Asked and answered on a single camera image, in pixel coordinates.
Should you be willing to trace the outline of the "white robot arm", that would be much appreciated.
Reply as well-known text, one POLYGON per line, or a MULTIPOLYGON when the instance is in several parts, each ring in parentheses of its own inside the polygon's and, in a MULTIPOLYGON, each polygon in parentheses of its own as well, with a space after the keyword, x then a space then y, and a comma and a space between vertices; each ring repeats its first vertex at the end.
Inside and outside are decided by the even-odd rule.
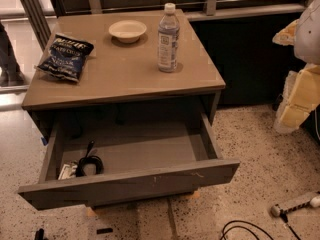
POLYGON ((278 32, 272 42, 292 45, 295 57, 306 63, 298 72, 288 73, 276 112, 274 129, 288 134, 320 105, 320 0, 313 0, 300 18, 278 32))

